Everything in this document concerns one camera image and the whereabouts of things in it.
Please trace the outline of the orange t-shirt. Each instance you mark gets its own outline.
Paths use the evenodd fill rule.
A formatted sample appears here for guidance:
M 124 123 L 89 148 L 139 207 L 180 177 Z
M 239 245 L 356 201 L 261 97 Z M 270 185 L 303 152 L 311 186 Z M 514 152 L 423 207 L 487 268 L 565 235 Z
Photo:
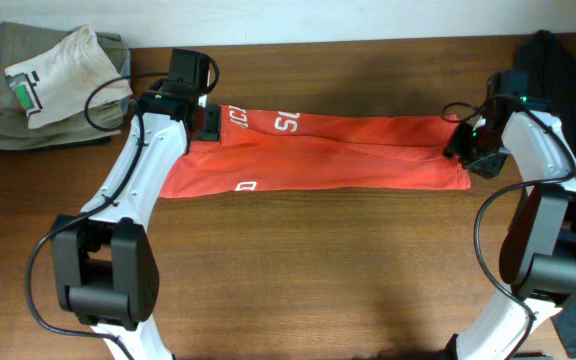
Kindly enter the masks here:
M 161 197 L 471 186 L 467 171 L 443 154 L 456 125 L 437 115 L 341 117 L 224 105 L 221 120 L 219 140 L 193 141 Z

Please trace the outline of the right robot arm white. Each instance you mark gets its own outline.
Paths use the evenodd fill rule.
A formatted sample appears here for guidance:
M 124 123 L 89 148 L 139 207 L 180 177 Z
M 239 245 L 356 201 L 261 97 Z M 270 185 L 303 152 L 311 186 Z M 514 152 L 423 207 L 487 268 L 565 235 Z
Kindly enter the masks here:
M 529 94 L 522 70 L 491 76 L 485 101 L 456 120 L 447 158 L 479 176 L 497 176 L 506 159 L 521 182 L 490 195 L 473 225 L 475 256 L 495 293 L 477 320 L 449 340 L 452 360 L 515 359 L 529 335 L 576 302 L 576 158 L 549 101 Z M 499 255 L 499 272 L 485 264 L 481 225 L 501 196 L 522 193 Z

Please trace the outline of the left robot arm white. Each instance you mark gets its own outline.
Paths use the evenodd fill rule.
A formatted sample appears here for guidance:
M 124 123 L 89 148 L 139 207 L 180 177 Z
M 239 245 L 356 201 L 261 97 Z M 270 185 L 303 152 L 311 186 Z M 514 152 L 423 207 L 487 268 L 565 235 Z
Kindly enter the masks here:
M 217 139 L 207 101 L 220 71 L 210 56 L 175 49 L 169 69 L 133 100 L 130 134 L 101 188 L 76 216 L 58 216 L 49 244 L 59 306 L 88 326 L 116 359 L 171 359 L 154 308 L 160 277 L 147 229 L 173 165 L 202 131 Z

